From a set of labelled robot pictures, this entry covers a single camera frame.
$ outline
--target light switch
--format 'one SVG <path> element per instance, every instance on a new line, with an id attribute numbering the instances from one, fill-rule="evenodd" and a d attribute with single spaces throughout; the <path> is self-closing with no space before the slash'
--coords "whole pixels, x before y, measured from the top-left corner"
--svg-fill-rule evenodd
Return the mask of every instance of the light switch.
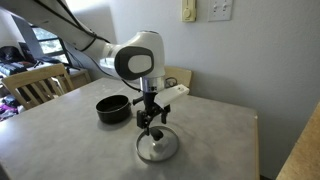
<path id="1" fill-rule="evenodd" d="M 181 20 L 183 22 L 192 22 L 196 20 L 197 9 L 196 0 L 182 0 Z"/>
<path id="2" fill-rule="evenodd" d="M 233 0 L 209 0 L 208 21 L 231 20 Z"/>

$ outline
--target white wall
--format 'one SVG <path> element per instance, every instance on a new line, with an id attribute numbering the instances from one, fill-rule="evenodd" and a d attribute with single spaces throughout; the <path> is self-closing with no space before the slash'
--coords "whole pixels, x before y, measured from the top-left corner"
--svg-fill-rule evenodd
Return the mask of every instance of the white wall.
<path id="1" fill-rule="evenodd" d="M 0 9 L 0 47 L 15 46 L 20 49 L 18 42 L 24 40 L 11 15 Z"/>
<path id="2" fill-rule="evenodd" d="M 194 23 L 180 0 L 68 2 L 96 2 L 75 13 L 111 42 L 159 32 L 166 64 L 194 71 L 193 95 L 257 109 L 261 174 L 276 177 L 320 99 L 320 1 L 235 0 L 232 21 L 207 22 L 198 0 Z"/>

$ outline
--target wall plate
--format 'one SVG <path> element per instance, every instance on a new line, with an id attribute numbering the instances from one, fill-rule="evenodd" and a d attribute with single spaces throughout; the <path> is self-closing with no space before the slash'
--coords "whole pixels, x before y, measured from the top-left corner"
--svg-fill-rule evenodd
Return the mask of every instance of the wall plate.
<path id="1" fill-rule="evenodd" d="M 231 20 L 233 0 L 209 0 L 208 21 Z"/>

